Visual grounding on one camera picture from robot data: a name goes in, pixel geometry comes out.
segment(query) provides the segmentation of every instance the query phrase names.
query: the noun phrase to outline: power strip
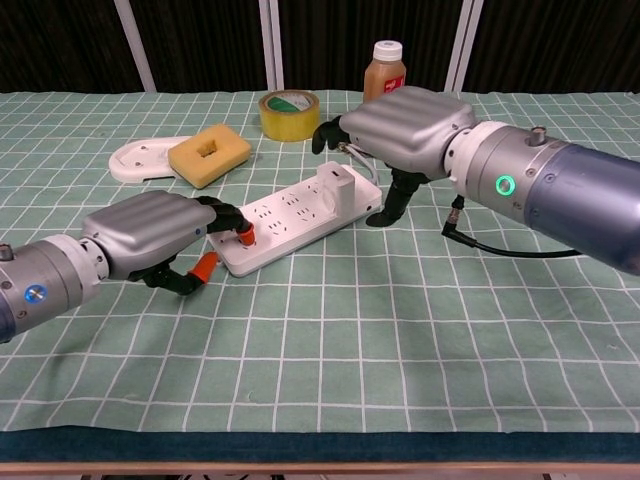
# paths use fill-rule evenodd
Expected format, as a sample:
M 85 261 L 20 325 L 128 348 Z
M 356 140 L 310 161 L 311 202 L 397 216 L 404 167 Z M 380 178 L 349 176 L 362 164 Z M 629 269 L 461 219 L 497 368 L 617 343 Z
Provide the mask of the power strip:
M 317 175 L 240 207 L 256 241 L 243 245 L 231 232 L 209 240 L 236 277 L 246 276 L 378 210 L 382 191 L 348 165 L 328 162 Z

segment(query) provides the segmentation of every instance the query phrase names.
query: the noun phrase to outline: green grid tablecloth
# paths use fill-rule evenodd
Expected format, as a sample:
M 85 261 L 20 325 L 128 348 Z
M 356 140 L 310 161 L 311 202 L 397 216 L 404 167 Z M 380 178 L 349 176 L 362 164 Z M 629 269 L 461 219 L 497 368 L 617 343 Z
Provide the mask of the green grid tablecloth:
M 324 118 L 361 99 L 317 93 Z M 85 215 L 156 188 L 242 205 L 349 161 L 263 138 L 261 95 L 0 96 L 0 239 L 77 235 Z M 640 159 L 640 96 L 461 96 L 480 118 Z M 127 142 L 219 122 L 253 155 L 203 192 L 108 172 Z M 453 196 L 434 183 L 390 228 L 359 221 L 242 279 L 221 268 L 188 299 L 105 282 L 93 302 L 0 346 L 0 427 L 638 431 L 640 281 L 588 258 L 513 260 L 448 242 Z M 461 229 L 499 247 L 559 247 L 478 205 Z M 176 269 L 210 248 L 193 245 Z

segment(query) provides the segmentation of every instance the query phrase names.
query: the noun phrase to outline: brown bottle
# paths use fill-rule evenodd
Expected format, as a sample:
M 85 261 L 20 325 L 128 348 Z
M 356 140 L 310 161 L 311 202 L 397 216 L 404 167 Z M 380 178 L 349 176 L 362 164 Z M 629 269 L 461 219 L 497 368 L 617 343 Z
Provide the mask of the brown bottle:
M 407 69 L 402 63 L 402 44 L 393 40 L 376 42 L 373 60 L 364 72 L 364 96 L 368 102 L 404 85 Z

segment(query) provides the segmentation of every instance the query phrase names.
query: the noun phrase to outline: plug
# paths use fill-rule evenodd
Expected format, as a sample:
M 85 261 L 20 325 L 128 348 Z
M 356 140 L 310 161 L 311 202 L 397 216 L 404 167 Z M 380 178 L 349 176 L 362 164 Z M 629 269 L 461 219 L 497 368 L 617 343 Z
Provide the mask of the plug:
M 342 165 L 327 162 L 318 167 L 321 198 L 330 212 L 342 217 L 355 206 L 356 179 Z

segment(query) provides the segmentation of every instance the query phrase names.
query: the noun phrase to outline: yellow packing tape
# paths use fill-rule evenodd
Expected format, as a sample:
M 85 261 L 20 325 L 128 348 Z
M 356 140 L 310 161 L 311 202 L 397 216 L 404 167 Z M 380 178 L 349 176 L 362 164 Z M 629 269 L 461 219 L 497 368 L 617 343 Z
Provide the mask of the yellow packing tape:
M 262 131 L 278 142 L 299 142 L 313 136 L 320 124 L 320 102 L 304 90 L 280 90 L 260 99 Z

